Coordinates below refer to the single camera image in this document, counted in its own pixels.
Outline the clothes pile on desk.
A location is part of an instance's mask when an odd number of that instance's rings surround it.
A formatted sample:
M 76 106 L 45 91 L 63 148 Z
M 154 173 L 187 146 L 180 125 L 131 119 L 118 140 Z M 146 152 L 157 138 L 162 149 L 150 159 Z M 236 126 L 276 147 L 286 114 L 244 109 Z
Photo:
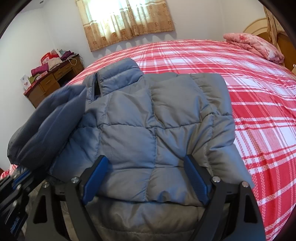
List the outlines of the clothes pile on desk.
M 60 65 L 61 63 L 65 62 L 69 57 L 75 55 L 72 51 L 57 51 L 52 50 L 51 52 L 51 59 L 44 65 L 36 67 L 31 70 L 31 75 L 34 77 L 37 74 L 42 74 L 46 71 L 51 71 L 56 66 Z

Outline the pink floral pillow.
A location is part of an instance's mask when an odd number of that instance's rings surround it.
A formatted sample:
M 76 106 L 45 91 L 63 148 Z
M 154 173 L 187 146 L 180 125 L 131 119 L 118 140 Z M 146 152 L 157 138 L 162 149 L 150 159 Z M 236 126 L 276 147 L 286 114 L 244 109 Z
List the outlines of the pink floral pillow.
M 226 33 L 223 35 L 223 38 L 226 42 L 241 47 L 273 63 L 282 64 L 284 62 L 284 55 L 274 45 L 259 36 L 248 33 Z

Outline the brown wooden desk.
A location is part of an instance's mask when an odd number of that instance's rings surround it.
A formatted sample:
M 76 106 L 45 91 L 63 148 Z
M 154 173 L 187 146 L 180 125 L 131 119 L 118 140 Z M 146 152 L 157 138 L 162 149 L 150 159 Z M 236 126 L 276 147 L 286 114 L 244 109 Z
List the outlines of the brown wooden desk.
M 27 97 L 34 108 L 37 108 L 47 96 L 65 86 L 83 70 L 84 65 L 81 57 L 79 54 L 75 54 L 40 79 L 35 80 L 25 91 L 24 96 Z

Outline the side window beige curtain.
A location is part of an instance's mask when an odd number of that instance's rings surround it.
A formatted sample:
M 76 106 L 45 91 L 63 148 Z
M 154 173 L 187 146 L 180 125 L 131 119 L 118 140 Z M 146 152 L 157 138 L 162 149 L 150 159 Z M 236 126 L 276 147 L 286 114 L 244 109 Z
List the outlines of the side window beige curtain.
M 281 26 L 276 17 L 265 6 L 263 7 L 267 20 L 267 33 L 269 35 L 269 41 L 275 47 L 278 45 L 278 34 L 286 35 L 285 30 Z

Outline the red plaid bed sheet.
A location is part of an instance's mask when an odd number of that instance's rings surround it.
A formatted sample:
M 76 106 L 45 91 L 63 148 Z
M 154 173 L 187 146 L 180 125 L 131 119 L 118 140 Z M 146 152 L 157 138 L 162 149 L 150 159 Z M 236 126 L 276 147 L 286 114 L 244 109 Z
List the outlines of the red plaid bed sheet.
M 252 181 L 232 184 L 211 175 L 212 182 L 223 187 L 223 212 L 214 240 L 274 240 L 295 211 L 295 76 L 227 42 L 180 40 L 109 54 L 68 85 L 81 85 L 87 76 L 126 58 L 145 74 L 222 76 L 233 111 L 234 144 Z M 78 239 L 65 198 L 71 179 L 56 179 L 46 164 L 37 170 L 17 166 L 13 175 L 31 172 L 24 185 L 29 197 L 25 239 Z

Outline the white card box on desk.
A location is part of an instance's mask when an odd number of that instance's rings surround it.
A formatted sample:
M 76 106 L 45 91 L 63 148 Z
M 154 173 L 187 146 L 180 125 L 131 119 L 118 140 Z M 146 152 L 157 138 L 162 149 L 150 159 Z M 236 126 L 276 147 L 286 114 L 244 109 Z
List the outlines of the white card box on desk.
M 21 83 L 25 90 L 27 90 L 31 86 L 29 77 L 25 74 L 21 77 Z

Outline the grey puffer jacket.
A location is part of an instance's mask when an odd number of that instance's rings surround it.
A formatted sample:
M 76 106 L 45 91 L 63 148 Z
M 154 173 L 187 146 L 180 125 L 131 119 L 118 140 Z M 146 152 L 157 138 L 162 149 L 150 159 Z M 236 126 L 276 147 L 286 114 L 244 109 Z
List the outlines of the grey puffer jacket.
M 145 74 L 130 58 L 45 98 L 11 137 L 8 159 L 69 181 L 104 155 L 88 205 L 103 240 L 187 240 L 204 208 L 184 170 L 191 155 L 226 183 L 252 178 L 234 144 L 225 80 L 216 73 Z

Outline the wooden headboard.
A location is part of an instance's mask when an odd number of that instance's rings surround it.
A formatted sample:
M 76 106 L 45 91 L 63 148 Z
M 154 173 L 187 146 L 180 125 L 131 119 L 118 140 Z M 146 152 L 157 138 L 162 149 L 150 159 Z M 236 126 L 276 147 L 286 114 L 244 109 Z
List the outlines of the wooden headboard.
M 268 18 L 257 19 L 243 32 L 257 35 L 273 44 L 285 57 L 282 65 L 295 74 L 295 47 L 276 19 L 271 20 L 271 23 Z

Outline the red box on desk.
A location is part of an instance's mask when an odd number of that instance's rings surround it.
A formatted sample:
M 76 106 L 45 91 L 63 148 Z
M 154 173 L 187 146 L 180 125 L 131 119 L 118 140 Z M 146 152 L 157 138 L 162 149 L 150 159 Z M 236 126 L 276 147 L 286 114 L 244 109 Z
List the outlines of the red box on desk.
M 46 64 L 50 59 L 51 59 L 51 53 L 48 52 L 41 58 L 41 64 L 42 65 Z

